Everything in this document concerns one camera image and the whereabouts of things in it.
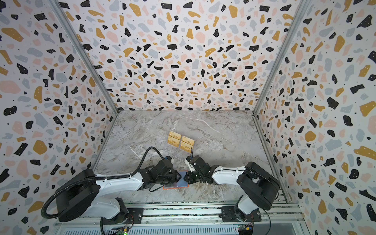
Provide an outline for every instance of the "black mounting plate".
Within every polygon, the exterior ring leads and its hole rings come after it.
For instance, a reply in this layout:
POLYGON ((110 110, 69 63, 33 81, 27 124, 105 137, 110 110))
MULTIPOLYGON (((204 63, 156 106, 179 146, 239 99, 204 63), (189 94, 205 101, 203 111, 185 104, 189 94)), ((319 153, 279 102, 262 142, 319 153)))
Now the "black mounting plate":
MULTIPOLYGON (((141 224, 142 215, 144 212, 144 208, 128 208, 128 217, 131 219, 128 224, 129 226, 132 225, 132 216, 133 216, 133 224, 141 224)), ((115 221, 108 220, 103 218, 103 224, 117 224, 115 221)))
MULTIPOLYGON (((254 222, 260 222, 261 221, 261 215, 259 209, 256 209, 251 212, 253 215, 253 221, 254 222)), ((220 218, 222 218, 223 222, 240 222, 236 216, 233 206, 223 206, 221 207, 221 215, 220 218)), ((249 216, 249 218, 244 222, 251 222, 252 218, 249 216)))

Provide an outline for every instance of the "marble tabletop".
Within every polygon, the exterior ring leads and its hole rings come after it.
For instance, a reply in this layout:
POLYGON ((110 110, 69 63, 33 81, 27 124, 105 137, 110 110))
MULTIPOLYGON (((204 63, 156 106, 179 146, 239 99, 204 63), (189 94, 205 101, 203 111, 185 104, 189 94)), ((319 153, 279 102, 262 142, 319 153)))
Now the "marble tabletop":
MULTIPOLYGON (((133 172, 150 146, 163 156, 171 156, 174 169, 188 170, 181 159, 190 153, 167 143, 170 130, 195 140, 194 156, 201 156, 209 165, 240 167, 253 161, 271 173, 251 111, 121 111, 95 173, 133 172)), ((150 150, 141 168, 156 165, 159 160, 158 154, 150 150)), ((123 191, 106 197, 121 197, 128 203, 199 202, 234 201, 243 194, 237 185, 195 183, 188 188, 152 193, 123 191)))

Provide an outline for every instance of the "side wall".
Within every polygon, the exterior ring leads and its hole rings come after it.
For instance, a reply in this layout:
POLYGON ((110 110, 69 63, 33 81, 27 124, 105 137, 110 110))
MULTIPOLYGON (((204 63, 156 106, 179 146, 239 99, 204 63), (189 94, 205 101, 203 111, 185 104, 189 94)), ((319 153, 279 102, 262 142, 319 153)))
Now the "side wall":
POLYGON ((94 163, 115 114, 46 2, 0 6, 0 234, 48 234, 43 203, 94 163))
POLYGON ((376 1, 313 1, 255 113, 312 234, 376 234, 376 1))
POLYGON ((120 109, 250 110, 300 0, 61 2, 120 109))

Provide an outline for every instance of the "terrazzo pattern wall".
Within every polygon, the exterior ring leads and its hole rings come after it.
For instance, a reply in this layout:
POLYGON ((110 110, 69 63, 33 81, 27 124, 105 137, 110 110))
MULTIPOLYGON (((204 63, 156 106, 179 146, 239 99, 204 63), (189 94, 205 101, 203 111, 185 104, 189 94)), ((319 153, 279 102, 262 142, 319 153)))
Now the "terrazzo pattern wall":
POLYGON ((299 0, 62 0, 120 110, 250 110, 299 0))
POLYGON ((94 163, 115 115, 45 2, 0 1, 0 22, 0 234, 48 234, 43 203, 94 163))
POLYGON ((312 234, 376 234, 376 1, 313 1, 257 111, 312 234))

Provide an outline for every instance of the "yellow package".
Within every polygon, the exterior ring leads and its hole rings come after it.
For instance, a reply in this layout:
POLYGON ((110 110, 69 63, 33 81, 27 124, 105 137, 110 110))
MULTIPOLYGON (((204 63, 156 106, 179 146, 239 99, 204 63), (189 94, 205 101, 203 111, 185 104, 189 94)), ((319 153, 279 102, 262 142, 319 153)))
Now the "yellow package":
POLYGON ((174 145, 175 147, 179 147, 179 142, 180 142, 180 140, 179 140, 179 139, 176 139, 176 138, 174 138, 174 137, 169 136, 168 139, 167 139, 167 142, 168 142, 169 144, 174 145))
POLYGON ((191 148, 193 148, 193 145, 184 143, 183 141, 180 143, 180 148, 184 151, 191 152, 191 148))
POLYGON ((180 140, 182 138, 181 134, 178 134, 176 132, 170 131, 169 136, 174 137, 175 139, 180 140))
POLYGON ((194 145, 194 140, 189 139, 188 137, 183 136, 182 141, 187 143, 187 144, 194 145))

